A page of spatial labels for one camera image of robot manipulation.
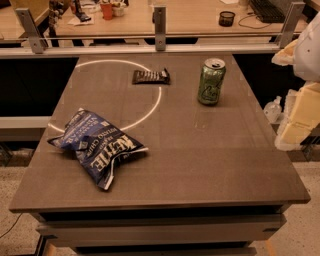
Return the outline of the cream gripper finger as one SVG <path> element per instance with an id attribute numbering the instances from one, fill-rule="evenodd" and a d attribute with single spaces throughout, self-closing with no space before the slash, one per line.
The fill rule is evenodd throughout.
<path id="1" fill-rule="evenodd" d="M 275 139 L 279 150 L 292 151 L 320 124 L 320 83 L 306 82 L 298 91 L 289 90 L 283 119 Z"/>
<path id="2" fill-rule="evenodd" d="M 298 40 L 293 40 L 282 50 L 277 52 L 271 59 L 273 64 L 279 66 L 287 66 L 294 64 L 294 50 L 296 48 Z"/>

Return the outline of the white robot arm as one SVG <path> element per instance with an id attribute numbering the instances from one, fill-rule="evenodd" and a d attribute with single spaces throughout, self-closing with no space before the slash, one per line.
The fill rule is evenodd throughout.
<path id="1" fill-rule="evenodd" d="M 294 75 L 305 81 L 295 94 L 286 96 L 284 118 L 275 139 L 277 149 L 296 150 L 320 124 L 320 13 L 271 62 L 291 65 Z"/>

